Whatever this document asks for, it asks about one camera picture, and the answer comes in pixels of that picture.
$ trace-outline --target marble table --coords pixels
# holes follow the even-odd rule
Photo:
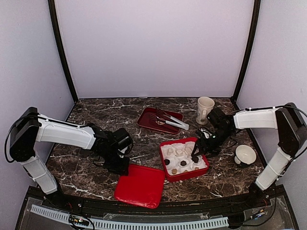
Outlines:
[[[235,110],[228,98],[214,100],[215,106],[220,107],[226,114]],[[190,125],[190,129],[181,129],[178,134],[171,135],[141,128],[136,122],[146,107],[159,107],[182,113],[184,122]],[[82,125],[92,122],[109,131],[124,127],[135,143],[129,155],[130,162],[163,169],[159,154],[160,143],[195,137],[195,131],[200,127],[195,121],[196,109],[197,98],[84,99],[75,105],[68,122]],[[213,131],[210,124],[206,127]],[[237,168],[234,163],[236,147],[242,144],[254,147],[247,131],[241,131],[235,139],[235,146],[222,149],[218,156],[208,159],[210,168],[206,175],[175,183],[165,180],[161,202],[195,201],[247,193],[248,186],[263,170],[263,166],[257,157],[251,167]],[[231,145],[231,140],[224,143],[225,147],[227,145]],[[102,167],[94,166],[93,161],[97,159],[98,157],[89,150],[56,144],[47,167],[57,177],[66,194],[115,200],[113,193],[119,176],[108,173]]]

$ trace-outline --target small white object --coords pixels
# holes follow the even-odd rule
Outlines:
[[[184,150],[185,144],[175,143],[175,144],[172,144],[172,147],[175,148],[176,150]]]
[[[186,155],[190,156],[192,154],[193,149],[191,149],[189,146],[186,146],[184,151],[185,151]]]
[[[125,154],[126,150],[128,149],[128,146],[122,150],[119,150],[122,154]]]
[[[163,157],[164,158],[167,158],[167,151],[170,149],[170,148],[172,148],[172,146],[171,145],[164,145],[164,146],[162,146],[161,147],[161,152],[162,152],[162,154],[163,154]]]
[[[172,154],[174,154],[173,149],[172,148],[168,148],[166,155],[167,156],[171,156]]]
[[[181,149],[176,150],[176,156],[179,156],[179,157],[183,156],[183,150]]]
[[[235,162],[240,164],[241,162],[245,164],[252,164],[255,162],[257,155],[255,151],[247,145],[240,145],[236,148]]]

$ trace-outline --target metal tongs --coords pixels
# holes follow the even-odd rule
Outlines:
[[[164,117],[167,117],[167,118],[169,118],[169,119],[171,119],[175,122],[168,121]],[[178,120],[177,118],[174,118],[173,116],[171,116],[170,114],[168,114],[167,112],[165,112],[165,111],[163,111],[159,108],[156,108],[156,115],[150,114],[149,118],[151,120],[154,120],[159,125],[168,124],[168,125],[171,125],[171,126],[175,126],[175,127],[178,127],[178,128],[185,129],[185,130],[189,129],[188,124]]]

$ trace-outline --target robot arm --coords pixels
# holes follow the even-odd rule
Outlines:
[[[41,115],[30,107],[11,131],[10,156],[19,162],[46,194],[59,190],[53,175],[34,150],[35,142],[53,142],[92,150],[105,159],[103,167],[109,172],[128,175],[128,154],[133,146],[129,133],[103,131],[94,124],[79,126]]]
[[[301,114],[292,108],[294,103],[288,103],[278,108],[248,109],[239,111],[234,115],[225,115],[219,108],[213,109],[208,114],[208,120],[216,128],[215,133],[201,137],[196,143],[193,155],[211,153],[217,155],[219,146],[235,132],[244,128],[275,128],[278,130],[278,149],[263,172],[255,181],[257,187],[264,191],[282,175],[285,167],[297,154],[307,139],[307,128]]]

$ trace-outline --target black frame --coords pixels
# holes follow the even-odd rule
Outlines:
[[[57,47],[58,47],[59,58],[61,60],[61,64],[63,67],[63,71],[65,74],[65,78],[66,78],[69,90],[71,92],[72,99],[76,103],[79,100],[79,98],[78,98],[75,86],[73,85],[71,73],[69,71],[69,67],[68,67],[68,63],[67,63],[67,59],[66,59],[66,55],[64,51],[64,46],[63,46],[63,42],[61,38],[61,33],[59,30],[59,22],[58,22],[55,2],[54,0],[48,0],[48,4],[49,4],[49,12],[50,12],[53,33],[54,33],[54,37],[55,37]]]
[[[238,97],[239,97],[239,94],[240,94],[240,91],[241,91],[241,88],[242,88],[242,85],[243,85],[246,70],[248,68],[250,54],[251,54],[251,51],[252,51],[252,48],[253,48],[256,29],[257,29],[257,23],[258,23],[258,18],[259,18],[259,12],[260,12],[260,3],[261,3],[261,0],[255,0],[255,2],[254,2],[253,15],[252,15],[252,18],[251,18],[251,24],[250,24],[249,34],[248,34],[248,42],[246,44],[245,54],[244,54],[244,57],[243,57],[243,62],[242,62],[240,74],[239,74],[239,77],[238,77],[238,81],[236,83],[234,95],[231,97],[231,99],[235,103],[238,100]]]

